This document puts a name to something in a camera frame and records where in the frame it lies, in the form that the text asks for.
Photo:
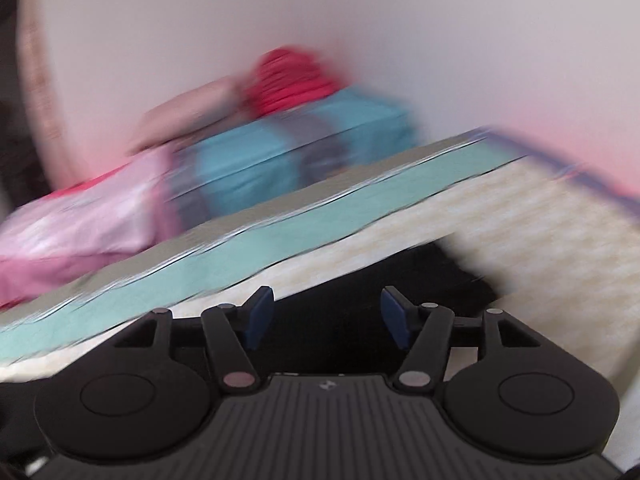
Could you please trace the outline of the blue purple bed cover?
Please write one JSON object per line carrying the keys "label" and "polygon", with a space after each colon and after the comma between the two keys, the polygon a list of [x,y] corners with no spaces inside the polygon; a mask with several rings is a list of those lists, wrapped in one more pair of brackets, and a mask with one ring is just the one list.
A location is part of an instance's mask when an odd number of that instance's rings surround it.
{"label": "blue purple bed cover", "polygon": [[516,140],[505,131],[493,128],[476,128],[466,135],[473,140],[485,140],[503,150],[513,152],[518,157],[529,157],[534,162],[546,166],[555,180],[567,180],[570,183],[589,188],[602,198],[616,203],[639,221],[639,195],[624,190],[619,184],[597,173],[583,162],[575,162],[566,156],[540,148],[530,142]]}

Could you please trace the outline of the red folded blanket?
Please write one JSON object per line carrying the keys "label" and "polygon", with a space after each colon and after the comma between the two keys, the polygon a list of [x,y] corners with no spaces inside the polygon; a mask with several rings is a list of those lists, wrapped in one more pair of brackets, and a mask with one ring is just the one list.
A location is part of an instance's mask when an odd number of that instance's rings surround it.
{"label": "red folded blanket", "polygon": [[250,111],[264,117],[320,101],[343,88],[340,76],[316,52],[280,47],[257,61],[244,94]]}

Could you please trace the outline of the chevron patterned bed mat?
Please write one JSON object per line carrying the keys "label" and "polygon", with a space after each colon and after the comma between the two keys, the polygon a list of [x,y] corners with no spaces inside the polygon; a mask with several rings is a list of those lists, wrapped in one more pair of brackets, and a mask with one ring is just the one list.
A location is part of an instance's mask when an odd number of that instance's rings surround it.
{"label": "chevron patterned bed mat", "polygon": [[639,355],[639,203],[582,165],[476,130],[197,226],[1,317],[1,377],[78,359],[153,308],[278,297],[440,240],[498,305],[611,378]]}

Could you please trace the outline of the pink pillow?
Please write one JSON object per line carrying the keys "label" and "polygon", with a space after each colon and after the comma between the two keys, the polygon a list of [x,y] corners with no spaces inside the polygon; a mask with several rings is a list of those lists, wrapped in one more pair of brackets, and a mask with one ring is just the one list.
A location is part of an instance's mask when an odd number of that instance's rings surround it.
{"label": "pink pillow", "polygon": [[245,125],[251,119],[239,81],[221,78],[146,112],[134,129],[128,153],[175,141],[186,145]]}

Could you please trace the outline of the pink bedsheet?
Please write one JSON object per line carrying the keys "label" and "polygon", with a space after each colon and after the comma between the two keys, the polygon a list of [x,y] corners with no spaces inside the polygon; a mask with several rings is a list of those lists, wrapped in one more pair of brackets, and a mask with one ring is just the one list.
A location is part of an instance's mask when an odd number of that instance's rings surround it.
{"label": "pink bedsheet", "polygon": [[1,307],[12,308],[180,233],[170,148],[21,206],[1,223]]}

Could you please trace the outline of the blue grey checked pillow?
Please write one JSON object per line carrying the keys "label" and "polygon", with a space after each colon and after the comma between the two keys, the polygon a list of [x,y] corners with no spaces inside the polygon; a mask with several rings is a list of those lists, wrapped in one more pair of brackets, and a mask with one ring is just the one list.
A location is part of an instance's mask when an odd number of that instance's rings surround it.
{"label": "blue grey checked pillow", "polygon": [[416,144],[403,105],[347,87],[176,151],[168,202],[186,231]]}

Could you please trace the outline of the black pants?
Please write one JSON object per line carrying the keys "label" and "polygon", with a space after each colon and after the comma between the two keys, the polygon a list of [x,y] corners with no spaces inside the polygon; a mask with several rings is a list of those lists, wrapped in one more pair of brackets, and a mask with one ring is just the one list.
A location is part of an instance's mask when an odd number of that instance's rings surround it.
{"label": "black pants", "polygon": [[[482,278],[465,271],[442,245],[428,243],[284,298],[259,347],[247,353],[260,384],[277,374],[385,375],[405,352],[381,314],[385,287],[413,304],[434,302],[459,316],[474,316],[497,297]],[[24,467],[52,448],[35,419],[35,400],[53,377],[1,388],[1,459]]]}

